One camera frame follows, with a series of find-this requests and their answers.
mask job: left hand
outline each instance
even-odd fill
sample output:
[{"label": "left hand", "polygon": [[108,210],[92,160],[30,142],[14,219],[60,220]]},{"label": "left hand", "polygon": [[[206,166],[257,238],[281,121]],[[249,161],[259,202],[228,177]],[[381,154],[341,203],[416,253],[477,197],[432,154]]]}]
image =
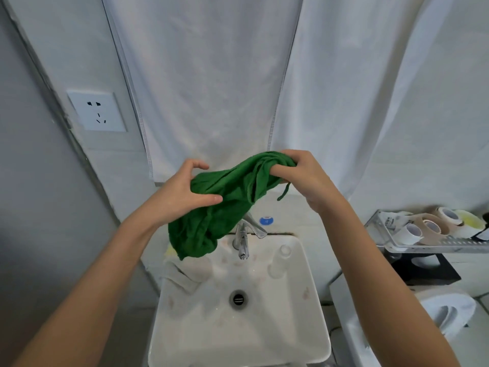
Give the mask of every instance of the left hand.
[{"label": "left hand", "polygon": [[220,195],[197,194],[190,191],[194,168],[207,170],[209,165],[202,160],[186,159],[176,174],[138,209],[144,211],[151,225],[162,226],[195,208],[211,206],[223,201]]}]

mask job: white outlet plate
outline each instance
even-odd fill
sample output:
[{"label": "white outlet plate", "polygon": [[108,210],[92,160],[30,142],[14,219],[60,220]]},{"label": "white outlet plate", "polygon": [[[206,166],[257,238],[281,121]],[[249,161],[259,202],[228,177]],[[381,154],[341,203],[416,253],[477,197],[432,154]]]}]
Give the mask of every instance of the white outlet plate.
[{"label": "white outlet plate", "polygon": [[85,130],[126,132],[112,92],[68,90]]}]

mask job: drain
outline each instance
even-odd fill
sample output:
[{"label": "drain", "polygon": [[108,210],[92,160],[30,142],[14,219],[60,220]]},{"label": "drain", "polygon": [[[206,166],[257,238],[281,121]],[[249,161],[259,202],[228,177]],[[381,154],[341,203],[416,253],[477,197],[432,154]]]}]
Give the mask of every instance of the drain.
[{"label": "drain", "polygon": [[242,310],[248,304],[248,295],[243,290],[235,290],[229,296],[229,304],[234,310]]}]

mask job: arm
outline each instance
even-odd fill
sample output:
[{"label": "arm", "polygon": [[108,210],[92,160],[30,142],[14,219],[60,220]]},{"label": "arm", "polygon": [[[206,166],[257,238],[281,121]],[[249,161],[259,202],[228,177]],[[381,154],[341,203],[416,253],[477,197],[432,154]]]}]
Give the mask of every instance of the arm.
[{"label": "arm", "polygon": [[372,350],[383,367],[459,367],[445,337],[382,256],[350,204],[313,155],[285,150],[296,167],[270,173],[290,181],[319,213]]},{"label": "arm", "polygon": [[98,364],[119,300],[156,229],[192,209],[223,199],[190,191],[194,167],[209,168],[203,161],[186,160],[159,191],[120,225],[97,260],[26,346],[15,367]]}]

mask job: white toilet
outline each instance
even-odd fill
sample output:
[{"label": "white toilet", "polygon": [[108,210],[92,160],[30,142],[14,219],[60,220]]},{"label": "white toilet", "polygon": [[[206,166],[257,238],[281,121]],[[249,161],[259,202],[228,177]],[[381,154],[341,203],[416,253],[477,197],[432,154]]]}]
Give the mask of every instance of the white toilet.
[{"label": "white toilet", "polygon": [[[474,315],[476,302],[463,291],[449,286],[419,286],[412,287],[412,289],[415,290],[415,296],[423,308],[449,341]],[[380,366],[360,326],[345,276],[341,275],[335,280],[330,285],[330,290],[351,358],[355,364],[355,366],[345,367]]]}]

